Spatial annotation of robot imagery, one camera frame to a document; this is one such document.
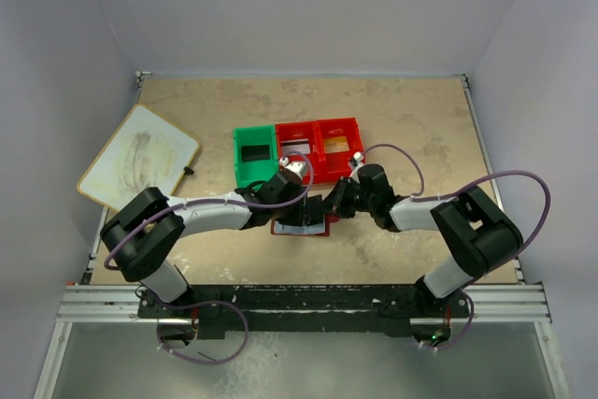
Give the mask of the red leather card holder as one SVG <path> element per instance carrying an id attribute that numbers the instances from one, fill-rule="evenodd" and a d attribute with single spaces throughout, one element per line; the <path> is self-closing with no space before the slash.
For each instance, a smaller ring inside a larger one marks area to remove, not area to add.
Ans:
<path id="1" fill-rule="evenodd" d="M 291 226 L 272 221 L 270 233 L 272 235 L 329 236 L 331 225 L 338 221 L 339 218 L 335 216 L 325 216 L 324 221 L 319 224 L 302 226 Z"/>

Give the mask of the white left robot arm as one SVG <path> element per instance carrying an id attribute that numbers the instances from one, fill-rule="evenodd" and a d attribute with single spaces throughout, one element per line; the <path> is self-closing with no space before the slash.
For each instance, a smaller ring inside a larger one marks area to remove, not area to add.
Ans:
<path id="1" fill-rule="evenodd" d="M 179 198 L 147 188 L 102 228 L 100 237 L 108 249 L 104 267 L 140 283 L 170 316 L 181 317 L 192 307 L 192 287 L 167 260 L 180 239 L 264 226 L 306 196 L 307 187 L 288 169 L 276 172 L 258 190 L 237 188 L 211 197 Z"/>

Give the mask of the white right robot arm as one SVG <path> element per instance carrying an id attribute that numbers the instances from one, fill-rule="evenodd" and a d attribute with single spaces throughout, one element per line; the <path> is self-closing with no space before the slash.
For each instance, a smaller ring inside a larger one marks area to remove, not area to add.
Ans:
<path id="1" fill-rule="evenodd" d="M 394 233 L 437 231 L 448 247 L 448 258 L 416 283 L 416 306 L 426 316 L 438 315 L 450 295 L 508 262 L 523 245 L 518 227 L 479 187 L 421 201 L 396 194 L 379 164 L 366 164 L 356 175 L 335 184 L 322 200 L 324 214 L 349 219 L 367 213 Z"/>

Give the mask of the orange card in red bin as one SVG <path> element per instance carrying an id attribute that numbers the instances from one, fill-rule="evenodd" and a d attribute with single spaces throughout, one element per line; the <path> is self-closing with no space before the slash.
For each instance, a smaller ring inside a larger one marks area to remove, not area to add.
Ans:
<path id="1" fill-rule="evenodd" d="M 349 142 L 344 135 L 326 137 L 322 142 L 326 154 L 334 154 L 350 150 Z"/>

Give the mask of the white card with black stripe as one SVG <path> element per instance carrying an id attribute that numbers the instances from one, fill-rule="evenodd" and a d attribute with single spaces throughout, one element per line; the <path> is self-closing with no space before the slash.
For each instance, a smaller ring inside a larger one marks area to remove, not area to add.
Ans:
<path id="1" fill-rule="evenodd" d="M 286 140 L 280 143 L 281 154 L 295 154 L 297 152 L 308 155 L 311 153 L 311 146 L 308 139 Z"/>

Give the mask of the black card in green bin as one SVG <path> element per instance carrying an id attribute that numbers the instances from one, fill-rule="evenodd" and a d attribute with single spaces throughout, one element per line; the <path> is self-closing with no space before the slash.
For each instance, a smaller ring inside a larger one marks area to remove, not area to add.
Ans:
<path id="1" fill-rule="evenodd" d="M 242 163 L 252 163 L 269 160 L 271 148 L 268 144 L 244 145 L 240 147 L 240 159 Z"/>

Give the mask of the outer red plastic bin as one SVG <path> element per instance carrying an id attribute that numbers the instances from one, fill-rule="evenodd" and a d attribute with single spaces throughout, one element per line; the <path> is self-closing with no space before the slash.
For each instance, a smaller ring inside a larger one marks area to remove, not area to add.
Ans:
<path id="1" fill-rule="evenodd" d="M 354 117 L 318 120 L 322 156 L 316 182 L 336 183 L 352 171 L 349 160 L 356 152 L 363 151 L 358 122 Z"/>

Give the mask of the red plastic bin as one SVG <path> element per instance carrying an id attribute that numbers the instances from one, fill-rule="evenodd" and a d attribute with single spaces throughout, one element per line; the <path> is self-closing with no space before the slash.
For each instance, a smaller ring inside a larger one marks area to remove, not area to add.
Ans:
<path id="1" fill-rule="evenodd" d="M 283 157 L 290 151 L 304 154 L 314 169 L 314 183 L 323 182 L 323 141 L 317 121 L 277 123 L 278 156 Z"/>
<path id="2" fill-rule="evenodd" d="M 354 117 L 318 120 L 322 156 L 316 182 L 336 183 L 352 171 L 349 160 L 356 152 L 363 151 L 358 122 Z"/>

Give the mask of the middle red plastic bin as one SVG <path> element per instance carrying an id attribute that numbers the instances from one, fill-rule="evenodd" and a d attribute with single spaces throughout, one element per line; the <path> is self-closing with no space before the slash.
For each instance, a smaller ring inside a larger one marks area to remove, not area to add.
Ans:
<path id="1" fill-rule="evenodd" d="M 290 151 L 304 154 L 314 169 L 314 183 L 323 182 L 323 141 L 317 121 L 277 123 L 278 156 L 283 157 Z"/>

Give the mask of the green plastic bin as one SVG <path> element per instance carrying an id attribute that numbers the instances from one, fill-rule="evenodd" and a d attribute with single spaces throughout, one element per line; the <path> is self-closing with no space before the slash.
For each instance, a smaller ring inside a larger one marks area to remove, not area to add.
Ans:
<path id="1" fill-rule="evenodd" d="M 235 128 L 233 141 L 238 187 L 247 187 L 258 180 L 269 180 L 278 171 L 278 146 L 273 124 Z"/>

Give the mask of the black whiteboard clip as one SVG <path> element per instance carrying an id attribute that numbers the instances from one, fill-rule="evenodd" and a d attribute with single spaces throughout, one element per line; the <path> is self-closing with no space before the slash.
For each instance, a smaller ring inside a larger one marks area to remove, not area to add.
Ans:
<path id="1" fill-rule="evenodd" d="M 183 171 L 186 176 L 191 176 L 195 173 L 195 171 L 188 166 L 185 166 Z"/>

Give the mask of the yellow-framed whiteboard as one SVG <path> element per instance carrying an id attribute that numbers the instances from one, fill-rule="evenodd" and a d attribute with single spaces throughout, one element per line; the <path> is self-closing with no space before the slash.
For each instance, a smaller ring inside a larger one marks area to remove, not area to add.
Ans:
<path id="1" fill-rule="evenodd" d="M 194 137 L 136 105 L 85 171 L 78 192 L 114 211 L 148 187 L 171 194 L 199 149 Z"/>

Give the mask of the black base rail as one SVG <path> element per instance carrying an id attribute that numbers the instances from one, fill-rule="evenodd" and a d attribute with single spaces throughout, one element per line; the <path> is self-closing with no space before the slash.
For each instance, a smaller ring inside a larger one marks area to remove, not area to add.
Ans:
<path id="1" fill-rule="evenodd" d="M 193 302 L 174 307 L 153 293 L 136 291 L 138 315 L 159 324 L 182 321 L 199 339 L 229 332 L 379 333 L 392 337 L 449 338 L 449 323 L 465 319 L 471 307 L 463 292 L 440 301 L 416 285 L 193 285 Z"/>

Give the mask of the aluminium table frame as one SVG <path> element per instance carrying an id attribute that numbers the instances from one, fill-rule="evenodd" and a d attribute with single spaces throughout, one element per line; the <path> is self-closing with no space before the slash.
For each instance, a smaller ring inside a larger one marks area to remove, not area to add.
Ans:
<path id="1" fill-rule="evenodd" d="M 38 398 L 568 398 L 572 388 L 541 284 L 469 288 L 448 349 L 426 349 L 400 323 L 368 330 L 362 310 L 248 310 L 232 361 L 200 365 L 160 349 L 131 287 L 76 285 L 64 292 Z"/>

